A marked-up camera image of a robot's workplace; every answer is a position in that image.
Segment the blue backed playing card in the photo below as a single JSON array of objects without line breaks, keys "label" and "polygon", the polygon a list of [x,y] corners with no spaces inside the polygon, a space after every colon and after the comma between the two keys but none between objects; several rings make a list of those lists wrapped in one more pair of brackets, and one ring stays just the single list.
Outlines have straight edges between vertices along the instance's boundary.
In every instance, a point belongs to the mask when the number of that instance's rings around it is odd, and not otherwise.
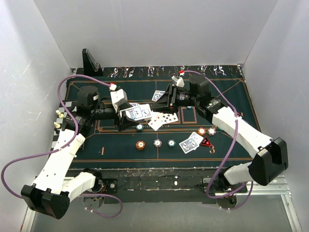
[{"label": "blue backed playing card", "polygon": [[139,106],[140,104],[139,104],[139,103],[131,102],[130,105],[131,105],[132,107],[136,107],[136,106]]}]

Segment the seven of spades card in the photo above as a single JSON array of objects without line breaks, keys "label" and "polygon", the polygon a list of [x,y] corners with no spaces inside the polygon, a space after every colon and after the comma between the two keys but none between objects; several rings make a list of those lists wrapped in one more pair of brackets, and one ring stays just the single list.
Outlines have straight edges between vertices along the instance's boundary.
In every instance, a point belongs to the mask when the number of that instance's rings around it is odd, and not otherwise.
[{"label": "seven of spades card", "polygon": [[163,124],[170,124],[174,122],[178,122],[178,117],[176,113],[173,114],[161,114],[160,115],[161,121]]}]

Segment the blue white card deck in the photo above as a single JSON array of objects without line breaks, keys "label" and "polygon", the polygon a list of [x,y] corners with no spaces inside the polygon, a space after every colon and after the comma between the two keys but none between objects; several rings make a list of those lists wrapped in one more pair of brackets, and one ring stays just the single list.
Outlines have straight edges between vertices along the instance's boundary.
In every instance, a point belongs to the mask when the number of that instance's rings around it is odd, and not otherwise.
[{"label": "blue white card deck", "polygon": [[125,110],[126,116],[132,120],[148,120],[152,117],[152,111],[149,104],[133,106]]}]

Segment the four of diamonds card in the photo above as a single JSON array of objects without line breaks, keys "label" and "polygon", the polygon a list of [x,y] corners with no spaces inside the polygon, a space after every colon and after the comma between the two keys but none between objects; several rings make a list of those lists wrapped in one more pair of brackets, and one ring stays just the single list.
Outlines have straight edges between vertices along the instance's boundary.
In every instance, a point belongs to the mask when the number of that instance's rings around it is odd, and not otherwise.
[{"label": "four of diamonds card", "polygon": [[152,119],[148,122],[148,125],[155,131],[157,131],[160,127],[163,126],[160,115],[152,117]]}]

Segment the orange red chip stack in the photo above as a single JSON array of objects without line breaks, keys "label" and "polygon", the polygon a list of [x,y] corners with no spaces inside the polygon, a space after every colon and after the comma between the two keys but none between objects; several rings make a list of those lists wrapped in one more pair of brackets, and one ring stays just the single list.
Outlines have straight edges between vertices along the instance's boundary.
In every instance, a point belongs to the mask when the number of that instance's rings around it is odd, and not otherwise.
[{"label": "orange red chip stack", "polygon": [[145,148],[145,142],[144,141],[136,142],[136,149],[137,150],[143,150],[144,148]]}]

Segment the peach blue chip stack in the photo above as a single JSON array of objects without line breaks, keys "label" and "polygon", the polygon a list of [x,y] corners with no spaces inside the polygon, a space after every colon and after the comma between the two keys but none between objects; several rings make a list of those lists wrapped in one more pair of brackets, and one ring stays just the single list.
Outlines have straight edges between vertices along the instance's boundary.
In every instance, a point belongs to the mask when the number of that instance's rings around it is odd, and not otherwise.
[{"label": "peach blue chip stack", "polygon": [[162,142],[159,139],[154,140],[154,146],[160,147],[162,145]]}]

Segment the green chip stack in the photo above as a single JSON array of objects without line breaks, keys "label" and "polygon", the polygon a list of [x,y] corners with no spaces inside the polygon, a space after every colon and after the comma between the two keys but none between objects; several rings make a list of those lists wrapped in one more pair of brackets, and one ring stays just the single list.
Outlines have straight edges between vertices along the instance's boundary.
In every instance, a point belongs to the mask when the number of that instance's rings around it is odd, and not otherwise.
[{"label": "green chip stack", "polygon": [[168,140],[168,146],[174,147],[175,146],[175,141],[174,140]]}]

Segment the orange chips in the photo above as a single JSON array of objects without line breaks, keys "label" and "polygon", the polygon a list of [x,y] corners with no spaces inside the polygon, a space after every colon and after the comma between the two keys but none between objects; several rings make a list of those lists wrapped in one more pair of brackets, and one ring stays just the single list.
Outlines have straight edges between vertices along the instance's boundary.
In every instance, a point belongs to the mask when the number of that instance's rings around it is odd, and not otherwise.
[{"label": "orange chips", "polygon": [[203,136],[203,135],[205,135],[206,130],[205,130],[204,128],[199,128],[199,129],[197,130],[197,133],[198,133],[200,136]]}]

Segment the peach chips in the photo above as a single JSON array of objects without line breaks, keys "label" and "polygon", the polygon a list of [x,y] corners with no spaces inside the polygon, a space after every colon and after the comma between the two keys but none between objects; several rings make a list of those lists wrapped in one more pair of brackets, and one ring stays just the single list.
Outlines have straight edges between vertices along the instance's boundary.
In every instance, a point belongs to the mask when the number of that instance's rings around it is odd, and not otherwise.
[{"label": "peach chips", "polygon": [[216,133],[216,130],[214,128],[209,128],[208,129],[208,135],[213,136]]}]

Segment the red triangular all-in marker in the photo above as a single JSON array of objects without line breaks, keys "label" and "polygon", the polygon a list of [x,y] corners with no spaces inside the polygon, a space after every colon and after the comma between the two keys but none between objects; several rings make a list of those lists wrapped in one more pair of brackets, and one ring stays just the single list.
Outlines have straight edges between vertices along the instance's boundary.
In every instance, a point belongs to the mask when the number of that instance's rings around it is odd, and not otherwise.
[{"label": "red triangular all-in marker", "polygon": [[209,141],[208,137],[205,136],[202,140],[202,142],[200,143],[200,145],[203,145],[203,146],[207,146],[207,147],[212,147],[212,144],[211,142]]}]

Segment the six of diamonds card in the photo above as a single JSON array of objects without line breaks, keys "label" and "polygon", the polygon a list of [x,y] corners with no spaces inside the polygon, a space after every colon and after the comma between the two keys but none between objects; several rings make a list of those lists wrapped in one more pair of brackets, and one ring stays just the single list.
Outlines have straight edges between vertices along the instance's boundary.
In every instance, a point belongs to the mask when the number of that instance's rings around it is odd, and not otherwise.
[{"label": "six of diamonds card", "polygon": [[149,123],[150,125],[165,124],[164,120],[166,119],[167,116],[169,116],[169,114],[164,114],[161,112],[152,112],[152,118]]}]

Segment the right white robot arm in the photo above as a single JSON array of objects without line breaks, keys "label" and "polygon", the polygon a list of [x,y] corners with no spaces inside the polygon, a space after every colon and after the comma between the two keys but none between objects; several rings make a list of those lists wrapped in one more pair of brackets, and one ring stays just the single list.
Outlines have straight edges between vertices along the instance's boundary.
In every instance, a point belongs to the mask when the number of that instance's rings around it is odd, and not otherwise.
[{"label": "right white robot arm", "polygon": [[170,84],[163,96],[151,105],[151,109],[160,113],[176,113],[179,107],[193,106],[201,117],[233,137],[231,146],[239,143],[252,157],[249,163],[217,170],[210,184],[215,184],[224,192],[245,182],[268,185],[288,168],[287,143],[280,137],[273,139],[249,125],[238,116],[226,97],[211,95],[211,84],[202,75],[189,78],[189,89]]}]

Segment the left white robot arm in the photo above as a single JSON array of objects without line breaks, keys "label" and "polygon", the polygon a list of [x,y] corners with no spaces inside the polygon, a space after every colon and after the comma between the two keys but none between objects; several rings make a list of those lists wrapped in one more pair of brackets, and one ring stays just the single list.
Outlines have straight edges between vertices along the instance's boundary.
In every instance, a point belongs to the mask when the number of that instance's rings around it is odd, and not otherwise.
[{"label": "left white robot arm", "polygon": [[100,171],[84,169],[76,177],[64,182],[66,173],[84,144],[86,136],[96,121],[113,119],[120,131],[137,122],[127,117],[125,111],[131,108],[124,90],[112,84],[112,103],[105,105],[99,97],[96,86],[84,86],[77,100],[65,102],[66,116],[60,124],[56,145],[47,163],[31,185],[24,185],[21,196],[31,210],[61,219],[70,203],[81,194],[103,197],[105,191],[116,192],[117,180],[103,178]]}]

